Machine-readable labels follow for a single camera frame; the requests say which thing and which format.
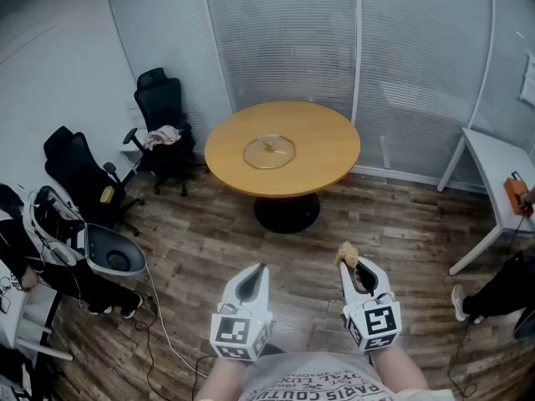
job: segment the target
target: black office chair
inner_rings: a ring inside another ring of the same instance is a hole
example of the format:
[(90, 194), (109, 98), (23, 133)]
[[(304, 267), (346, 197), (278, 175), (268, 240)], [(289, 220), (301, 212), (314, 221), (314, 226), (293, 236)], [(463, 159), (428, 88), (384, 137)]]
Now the black office chair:
[(125, 137), (123, 144), (133, 141), (141, 150), (139, 170), (147, 170), (156, 174), (154, 192), (160, 194), (160, 185), (168, 178), (177, 178), (182, 185), (182, 196), (187, 196), (187, 170), (206, 167), (206, 163), (194, 161), (193, 147), (195, 140), (191, 126), (187, 123), (187, 114), (182, 113), (181, 82), (179, 79), (168, 79), (164, 69), (152, 69), (137, 79), (135, 102), (140, 106), (145, 118), (148, 132), (169, 125), (177, 128), (181, 138), (172, 145), (154, 145), (152, 150), (146, 149), (135, 137), (137, 128), (133, 128)]
[[(119, 180), (114, 164), (105, 163), (105, 170), (97, 165), (84, 134), (73, 134), (62, 126), (46, 140), (44, 153), (44, 169), (69, 193), (85, 221), (109, 228), (118, 222), (132, 230), (134, 236), (140, 234), (125, 221), (125, 213), (145, 201), (137, 198), (121, 206), (126, 196), (124, 183)], [(114, 194), (110, 203), (102, 203), (100, 197), (108, 186), (113, 187)]]

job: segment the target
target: human hand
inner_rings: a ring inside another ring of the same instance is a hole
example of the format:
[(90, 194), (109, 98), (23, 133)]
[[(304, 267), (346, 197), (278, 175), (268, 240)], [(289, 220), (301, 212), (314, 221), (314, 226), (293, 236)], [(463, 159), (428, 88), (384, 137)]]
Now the human hand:
[(24, 292), (31, 292), (39, 284), (39, 275), (30, 266), (26, 267), (26, 272), (20, 280), (21, 288)]
[(529, 192), (522, 193), (520, 195), (520, 200), (523, 204), (531, 205), (535, 202), (535, 187), (533, 187)]

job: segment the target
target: wooden floor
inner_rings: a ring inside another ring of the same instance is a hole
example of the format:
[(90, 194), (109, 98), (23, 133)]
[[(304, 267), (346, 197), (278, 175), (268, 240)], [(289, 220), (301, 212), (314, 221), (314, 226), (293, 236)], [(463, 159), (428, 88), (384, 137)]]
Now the wooden floor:
[[(461, 282), (475, 292), (499, 269), (510, 235), (503, 236), (465, 271), (448, 268), (494, 225), (486, 196), (433, 186), (349, 175), (320, 194), (322, 210), (305, 232), (281, 236), (265, 231), (252, 213), (253, 198), (199, 174), (189, 196), (170, 181), (154, 195), (152, 179), (137, 175), (130, 193), (145, 206), (130, 212), (143, 248), (175, 350), (195, 365), (211, 354), (211, 314), (226, 282), (245, 266), (263, 261), (272, 275), (271, 311), (276, 325), (270, 342), (287, 351), (354, 353), (339, 314), (342, 293), (333, 261), (339, 245), (351, 241), (359, 253), (382, 266), (401, 303), (400, 342), (424, 370), (432, 388), (452, 388), (446, 370), (464, 331), (455, 320), (450, 295)], [(519, 236), (513, 250), (529, 244)], [(126, 286), (151, 294), (146, 274), (124, 279)], [(149, 308), (136, 314), (152, 319)], [(533, 379), (533, 345), (515, 343), (519, 315), (490, 318), (470, 328), (458, 365), (459, 382), (476, 382), (473, 400), (516, 400)], [(74, 361), (56, 362), (57, 398), (67, 400), (160, 399), (150, 391), (146, 333), (118, 312), (93, 317), (64, 299), (50, 343), (69, 350)], [(191, 399), (193, 372), (170, 352), (161, 325), (151, 329), (155, 355), (153, 385), (169, 399)], [(211, 360), (201, 366), (207, 371)]]

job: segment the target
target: beige object in gripper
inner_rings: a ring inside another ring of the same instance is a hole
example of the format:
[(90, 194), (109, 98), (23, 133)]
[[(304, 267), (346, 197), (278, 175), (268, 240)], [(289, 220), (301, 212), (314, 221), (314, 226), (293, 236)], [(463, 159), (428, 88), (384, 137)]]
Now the beige object in gripper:
[(340, 267), (340, 262), (342, 261), (344, 261), (345, 264), (351, 269), (357, 268), (357, 264), (359, 263), (359, 252), (354, 246), (351, 245), (350, 242), (346, 241), (342, 244), (338, 250), (334, 264), (336, 267)]

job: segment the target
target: black table base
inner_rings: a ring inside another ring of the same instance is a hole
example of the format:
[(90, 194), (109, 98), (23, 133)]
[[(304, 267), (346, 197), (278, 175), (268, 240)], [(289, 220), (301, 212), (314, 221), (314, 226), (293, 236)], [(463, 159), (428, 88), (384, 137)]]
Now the black table base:
[(258, 197), (254, 215), (262, 226), (275, 233), (297, 233), (316, 221), (319, 215), (317, 193), (288, 198)]

